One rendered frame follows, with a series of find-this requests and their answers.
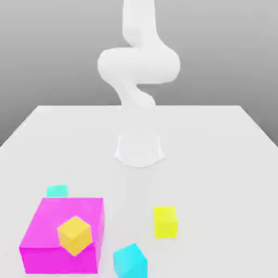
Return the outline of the small turquoise cube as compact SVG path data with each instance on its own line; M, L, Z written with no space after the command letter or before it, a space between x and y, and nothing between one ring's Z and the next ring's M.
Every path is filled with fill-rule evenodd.
M67 185L48 186L46 190L46 197L49 198L68 197L68 186Z

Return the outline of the small yellow cube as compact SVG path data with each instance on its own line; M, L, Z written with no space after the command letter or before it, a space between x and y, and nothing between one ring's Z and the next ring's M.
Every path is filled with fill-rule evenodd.
M153 209L155 238L175 238L178 219L174 206L157 206Z

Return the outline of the large magenta box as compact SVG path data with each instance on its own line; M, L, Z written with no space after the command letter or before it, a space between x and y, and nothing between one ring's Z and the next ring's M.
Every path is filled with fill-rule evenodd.
M78 216L91 226L92 243L72 256L59 243L57 228ZM96 274L104 234L103 198L42 198L20 253L27 274Z

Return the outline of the small cyan cube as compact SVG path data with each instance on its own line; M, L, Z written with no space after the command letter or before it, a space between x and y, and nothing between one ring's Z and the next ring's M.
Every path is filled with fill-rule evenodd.
M148 260L136 243L113 253L113 267L118 278L148 278Z

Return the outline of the small orange cube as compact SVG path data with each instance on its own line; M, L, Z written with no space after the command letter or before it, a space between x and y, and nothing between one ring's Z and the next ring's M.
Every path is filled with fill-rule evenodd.
M79 255L92 243L91 226L73 216L57 228L60 245L72 256Z

